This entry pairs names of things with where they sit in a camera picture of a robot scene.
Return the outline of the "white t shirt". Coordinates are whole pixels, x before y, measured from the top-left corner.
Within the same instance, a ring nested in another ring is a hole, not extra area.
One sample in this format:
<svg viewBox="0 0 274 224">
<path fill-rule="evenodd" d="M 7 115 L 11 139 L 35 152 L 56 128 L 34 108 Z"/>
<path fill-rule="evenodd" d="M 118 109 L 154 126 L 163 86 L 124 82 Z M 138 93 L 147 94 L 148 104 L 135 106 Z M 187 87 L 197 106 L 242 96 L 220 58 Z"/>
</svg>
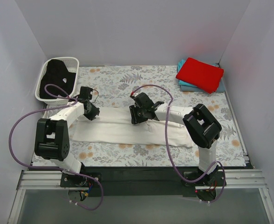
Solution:
<svg viewBox="0 0 274 224">
<path fill-rule="evenodd" d="M 164 121 L 131 124 L 127 108 L 101 107 L 99 116 L 93 121 L 79 117 L 70 128 L 70 137 L 79 142 L 165 146 L 164 128 Z"/>
</svg>

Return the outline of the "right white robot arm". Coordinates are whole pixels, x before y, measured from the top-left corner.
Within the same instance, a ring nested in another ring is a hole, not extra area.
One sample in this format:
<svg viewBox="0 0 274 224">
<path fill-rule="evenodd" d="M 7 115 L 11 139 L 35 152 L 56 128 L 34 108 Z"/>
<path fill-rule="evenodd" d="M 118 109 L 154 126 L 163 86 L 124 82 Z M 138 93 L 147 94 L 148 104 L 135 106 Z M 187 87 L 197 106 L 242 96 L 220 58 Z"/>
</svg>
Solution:
<svg viewBox="0 0 274 224">
<path fill-rule="evenodd" d="M 166 105 L 162 101 L 154 103 L 147 94 L 131 93 L 134 105 L 129 107 L 132 124 L 148 120 L 165 122 L 165 142 L 168 141 L 168 122 L 184 125 L 192 141 L 199 149 L 198 171 L 188 175 L 179 175 L 188 184 L 213 184 L 219 169 L 216 162 L 216 145 L 222 130 L 221 124 L 206 106 L 198 104 L 192 109 Z"/>
</svg>

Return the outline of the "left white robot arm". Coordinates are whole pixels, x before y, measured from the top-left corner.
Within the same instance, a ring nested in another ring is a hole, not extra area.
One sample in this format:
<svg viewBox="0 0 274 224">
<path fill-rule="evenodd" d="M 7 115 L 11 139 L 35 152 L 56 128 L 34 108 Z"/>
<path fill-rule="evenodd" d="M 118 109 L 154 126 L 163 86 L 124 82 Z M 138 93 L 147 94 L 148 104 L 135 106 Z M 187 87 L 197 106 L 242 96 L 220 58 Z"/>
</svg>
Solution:
<svg viewBox="0 0 274 224">
<path fill-rule="evenodd" d="M 67 108 L 54 116 L 39 119 L 36 128 L 34 153 L 61 168 L 67 180 L 78 187 L 87 183 L 87 175 L 82 172 L 84 165 L 69 152 L 69 127 L 80 116 L 94 120 L 99 115 L 100 109 L 91 103 L 92 93 L 92 88 L 82 86 L 75 105 L 71 100 Z"/>
</svg>

